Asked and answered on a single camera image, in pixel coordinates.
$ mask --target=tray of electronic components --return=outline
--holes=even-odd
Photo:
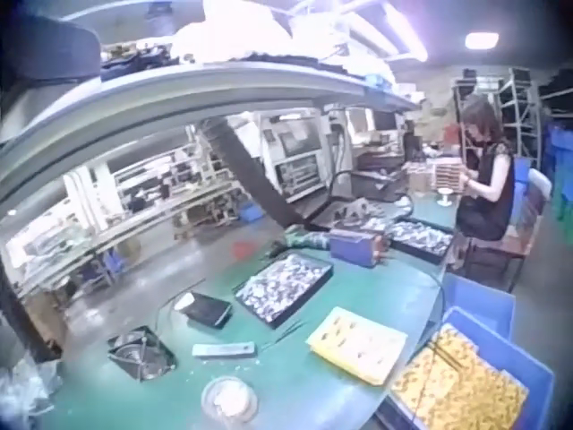
[[[432,264],[441,264],[454,238],[450,228],[415,218],[395,222],[386,235],[390,247]]]
[[[300,253],[287,253],[239,285],[235,299],[276,329],[332,276],[332,264]]]

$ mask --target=yellow tray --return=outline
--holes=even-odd
[[[335,307],[311,334],[311,350],[371,385],[383,385],[407,335]]]

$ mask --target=black tray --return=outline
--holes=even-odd
[[[326,281],[329,280],[330,277],[332,276],[333,268],[332,268],[332,264],[330,264],[329,262],[324,262],[323,260],[319,260],[318,258],[310,257],[306,254],[295,253],[295,252],[289,252],[289,253],[281,254],[279,258],[277,258],[277,259],[273,260],[271,263],[267,264],[263,269],[261,269],[257,273],[264,271],[265,269],[269,268],[270,265],[272,265],[273,263],[280,261],[280,260],[284,260],[289,255],[292,255],[292,254],[296,254],[296,255],[300,256],[301,258],[304,258],[308,262],[311,262],[311,263],[316,264],[318,266],[327,268],[327,270],[306,291],[304,291],[303,294],[300,297],[298,297],[293,302],[293,304],[291,306],[289,306],[287,309],[285,309],[274,320],[268,322],[268,321],[262,319],[261,317],[259,317],[257,315],[257,313],[254,311],[254,309],[252,309],[252,307],[247,305],[240,297],[237,296],[239,291],[241,291],[241,289],[243,289],[244,285],[248,282],[248,280],[246,280],[245,282],[242,282],[236,288],[234,288],[235,300],[237,302],[239,302],[242,306],[244,306],[244,308],[247,309],[251,314],[256,316],[259,320],[263,321],[265,324],[267,324],[273,330],[275,330],[277,327],[279,327],[280,324],[284,323],[296,311],[298,311],[308,301],[308,299],[311,298],[312,295],[314,293],[316,293],[326,283]]]
[[[439,225],[434,224],[432,222],[423,221],[421,219],[406,218],[406,219],[401,219],[401,221],[420,222],[420,223],[422,223],[422,224],[424,224],[430,228],[434,228],[436,230],[443,231],[444,233],[450,233],[451,235],[453,235],[453,233],[454,233],[454,230],[452,230],[451,228],[439,226]],[[443,255],[437,255],[437,254],[431,253],[429,251],[426,251],[424,249],[416,248],[415,246],[405,244],[404,242],[398,242],[394,239],[390,240],[390,247],[391,248],[394,248],[397,251],[401,251],[405,254],[413,255],[416,258],[420,258],[422,260],[430,262],[431,264],[436,264],[436,265],[441,264],[444,257],[448,254],[448,250],[449,250],[450,246],[451,246],[451,242],[449,243],[449,245],[446,248],[446,251],[444,252]]]

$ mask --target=phone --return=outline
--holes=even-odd
[[[231,317],[232,306],[225,300],[188,291],[175,302],[174,309],[197,323],[221,329]]]

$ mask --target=floor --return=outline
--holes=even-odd
[[[274,222],[262,219],[248,226],[226,228],[223,236],[220,231],[207,231],[184,244],[164,246],[161,254],[130,270],[117,288],[99,291],[73,305],[69,310],[73,332],[66,353],[76,354],[91,342],[135,326],[177,292],[227,267],[236,259],[233,244],[247,241],[263,245],[279,231]],[[548,215],[514,290],[517,309],[513,338],[555,373],[549,415],[552,428],[564,426],[573,399],[571,279],[573,246],[563,242],[560,227]],[[487,276],[481,281],[500,285]],[[377,425],[372,421],[365,428]]]

